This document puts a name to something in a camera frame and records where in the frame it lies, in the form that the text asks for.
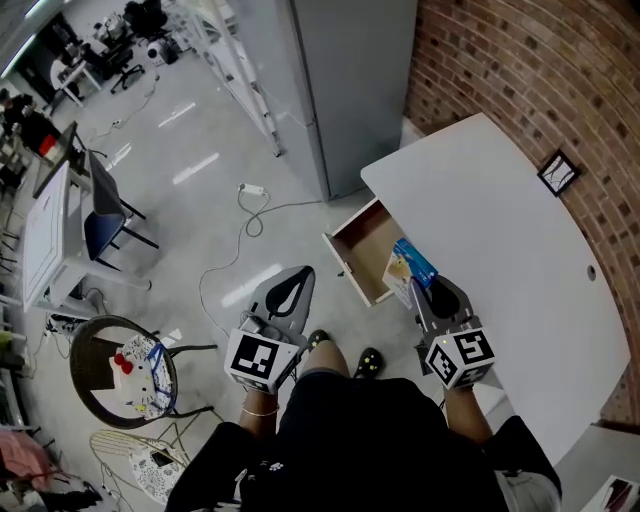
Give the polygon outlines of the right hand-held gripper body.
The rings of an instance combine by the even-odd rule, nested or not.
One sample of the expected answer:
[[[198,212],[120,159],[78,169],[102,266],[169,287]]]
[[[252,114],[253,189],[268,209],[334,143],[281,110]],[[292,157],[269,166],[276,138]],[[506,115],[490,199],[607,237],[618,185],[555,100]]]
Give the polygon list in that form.
[[[416,315],[422,331],[416,346],[422,374],[436,376],[447,390],[471,387],[495,362],[481,321],[467,294],[447,278],[437,276],[424,288],[431,325],[422,326]]]

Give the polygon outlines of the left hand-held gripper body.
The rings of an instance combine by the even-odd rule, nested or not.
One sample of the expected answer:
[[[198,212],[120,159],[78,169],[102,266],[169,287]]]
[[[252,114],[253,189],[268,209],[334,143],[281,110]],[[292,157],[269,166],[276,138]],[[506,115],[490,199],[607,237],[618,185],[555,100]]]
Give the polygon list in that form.
[[[240,326],[229,338],[226,374],[246,388],[275,395],[299,364],[315,287],[312,267],[280,271],[253,291]]]

